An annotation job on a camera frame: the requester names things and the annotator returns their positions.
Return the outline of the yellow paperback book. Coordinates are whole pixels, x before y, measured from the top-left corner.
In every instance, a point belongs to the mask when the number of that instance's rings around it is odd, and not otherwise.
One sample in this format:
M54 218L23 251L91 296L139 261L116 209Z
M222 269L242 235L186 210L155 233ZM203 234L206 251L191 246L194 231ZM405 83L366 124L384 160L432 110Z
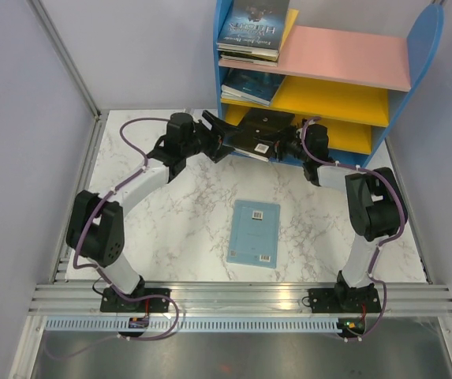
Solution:
M280 51L282 49L282 46L283 46L284 42L286 41L286 39L289 36L289 33L290 33L290 31L291 31L291 29L292 29L292 27L293 27L293 25L294 25L294 23L295 23L295 21L297 19L298 14L299 14L299 11L296 10L296 9L289 9L289 11L288 11L288 15L287 15L287 18L286 18L285 31L284 31L283 36L282 36L282 44L280 46L279 54L280 54Z

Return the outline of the dark Wuthering Heights book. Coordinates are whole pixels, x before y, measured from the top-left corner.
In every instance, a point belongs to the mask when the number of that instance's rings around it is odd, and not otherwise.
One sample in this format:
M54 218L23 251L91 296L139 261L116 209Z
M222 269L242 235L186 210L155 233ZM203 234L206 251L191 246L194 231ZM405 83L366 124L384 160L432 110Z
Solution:
M233 1L217 38L218 49L277 55L289 4L289 1Z

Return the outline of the black notebook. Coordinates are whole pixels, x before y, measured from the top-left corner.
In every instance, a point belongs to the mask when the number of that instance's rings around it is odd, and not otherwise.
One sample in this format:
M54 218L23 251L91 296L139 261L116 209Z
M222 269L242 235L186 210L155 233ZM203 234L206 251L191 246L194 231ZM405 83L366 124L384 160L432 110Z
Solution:
M236 153L268 162L275 153L278 132L290 127L295 114L250 108L241 118L239 133L226 139Z

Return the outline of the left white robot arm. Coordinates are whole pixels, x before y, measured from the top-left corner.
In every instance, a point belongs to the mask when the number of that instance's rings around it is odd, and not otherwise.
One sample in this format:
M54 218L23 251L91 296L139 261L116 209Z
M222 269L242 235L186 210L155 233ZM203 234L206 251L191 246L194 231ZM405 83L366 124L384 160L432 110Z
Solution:
M218 163L234 149L226 139L241 132L204 111L201 120L185 112L164 120L166 132L150 152L131 141L126 144L143 161L120 183L101 193L79 192L73 203L65 241L74 251L76 270L93 268L130 312L140 310L147 300L144 279L124 255L125 217L148 195L171 183L186 167L188 158L204 154Z

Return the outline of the teal blue book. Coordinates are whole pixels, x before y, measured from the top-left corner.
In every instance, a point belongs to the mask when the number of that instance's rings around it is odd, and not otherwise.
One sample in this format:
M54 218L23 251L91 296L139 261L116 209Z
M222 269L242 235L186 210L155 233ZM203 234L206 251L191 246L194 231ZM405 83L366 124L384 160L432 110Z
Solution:
M285 77L276 73L230 69L221 86L221 98L248 101L269 107Z

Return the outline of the light blue thin book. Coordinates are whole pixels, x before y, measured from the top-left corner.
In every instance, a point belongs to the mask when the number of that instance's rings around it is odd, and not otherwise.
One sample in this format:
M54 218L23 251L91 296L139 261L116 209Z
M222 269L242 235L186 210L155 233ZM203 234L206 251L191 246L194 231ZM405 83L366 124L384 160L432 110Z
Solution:
M236 200L226 261L275 269L280 210L274 203Z

